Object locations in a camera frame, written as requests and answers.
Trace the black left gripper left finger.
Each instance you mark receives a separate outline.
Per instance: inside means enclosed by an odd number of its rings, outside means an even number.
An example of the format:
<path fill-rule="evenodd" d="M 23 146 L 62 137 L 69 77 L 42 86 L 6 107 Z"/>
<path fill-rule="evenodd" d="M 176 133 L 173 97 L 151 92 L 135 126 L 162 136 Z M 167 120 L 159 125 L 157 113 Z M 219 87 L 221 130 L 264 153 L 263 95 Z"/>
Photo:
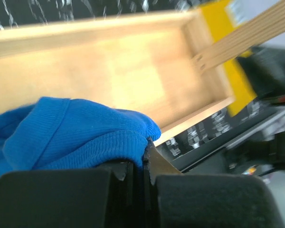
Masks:
<path fill-rule="evenodd" d="M 0 228 L 125 228 L 132 204 L 130 162 L 0 177 Z"/>

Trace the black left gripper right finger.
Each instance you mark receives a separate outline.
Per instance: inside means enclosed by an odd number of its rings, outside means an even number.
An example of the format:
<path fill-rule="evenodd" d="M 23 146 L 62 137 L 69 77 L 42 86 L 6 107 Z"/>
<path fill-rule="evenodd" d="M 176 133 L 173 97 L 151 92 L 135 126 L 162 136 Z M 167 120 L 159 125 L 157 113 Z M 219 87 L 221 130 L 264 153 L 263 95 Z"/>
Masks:
<path fill-rule="evenodd" d="M 186 175 L 148 139 L 143 157 L 147 228 L 283 228 L 266 184 L 248 175 Z"/>

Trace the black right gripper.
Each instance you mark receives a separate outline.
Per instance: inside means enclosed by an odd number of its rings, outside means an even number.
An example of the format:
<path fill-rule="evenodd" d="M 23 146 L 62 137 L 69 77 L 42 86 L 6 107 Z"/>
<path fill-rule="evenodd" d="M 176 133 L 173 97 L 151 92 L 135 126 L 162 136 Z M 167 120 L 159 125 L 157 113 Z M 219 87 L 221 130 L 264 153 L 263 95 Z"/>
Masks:
<path fill-rule="evenodd" d="M 237 57 L 257 97 L 271 105 L 285 105 L 285 49 L 253 47 Z"/>

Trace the blue tank top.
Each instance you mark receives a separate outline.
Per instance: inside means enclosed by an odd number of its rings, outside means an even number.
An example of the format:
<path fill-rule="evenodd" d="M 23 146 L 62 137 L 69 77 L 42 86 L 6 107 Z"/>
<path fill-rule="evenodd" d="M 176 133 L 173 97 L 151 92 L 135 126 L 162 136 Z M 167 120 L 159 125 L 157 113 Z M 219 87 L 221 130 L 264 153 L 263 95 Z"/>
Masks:
<path fill-rule="evenodd" d="M 148 116 L 84 99 L 42 97 L 0 114 L 0 177 L 11 171 L 92 168 L 110 160 L 141 167 L 159 126 Z"/>

